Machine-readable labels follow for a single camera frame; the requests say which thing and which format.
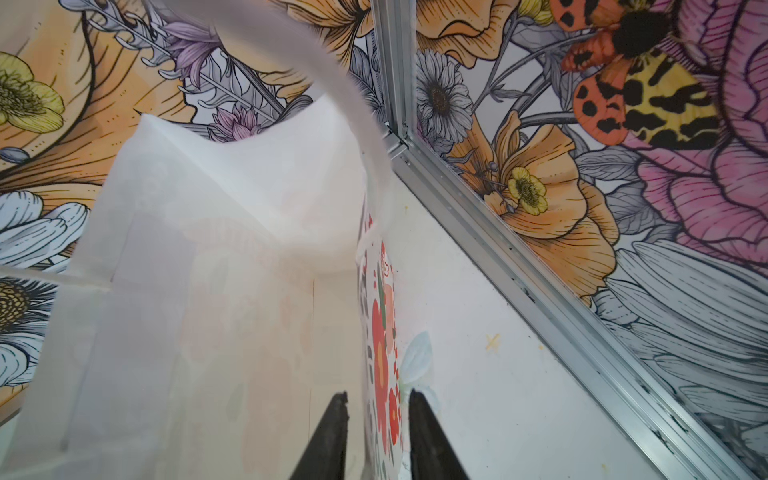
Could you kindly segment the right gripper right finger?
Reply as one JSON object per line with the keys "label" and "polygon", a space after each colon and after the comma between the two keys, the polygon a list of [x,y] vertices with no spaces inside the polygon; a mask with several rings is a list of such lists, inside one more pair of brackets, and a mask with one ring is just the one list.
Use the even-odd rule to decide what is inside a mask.
{"label": "right gripper right finger", "polygon": [[408,406],[411,477],[413,480],[468,480],[426,396],[417,390]]}

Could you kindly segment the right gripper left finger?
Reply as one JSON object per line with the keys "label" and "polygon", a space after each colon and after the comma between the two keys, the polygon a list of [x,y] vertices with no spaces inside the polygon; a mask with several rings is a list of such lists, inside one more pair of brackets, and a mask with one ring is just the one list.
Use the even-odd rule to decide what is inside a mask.
{"label": "right gripper left finger", "polygon": [[289,479],[344,480],[348,421],[348,394],[335,393]]}

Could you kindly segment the white paper gift bag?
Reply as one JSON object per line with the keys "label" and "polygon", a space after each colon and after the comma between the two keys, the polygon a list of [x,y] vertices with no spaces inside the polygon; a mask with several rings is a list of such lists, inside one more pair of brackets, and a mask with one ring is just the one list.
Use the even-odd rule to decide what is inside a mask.
{"label": "white paper gift bag", "polygon": [[5,479],[286,476],[393,173],[370,2],[1,6]]}

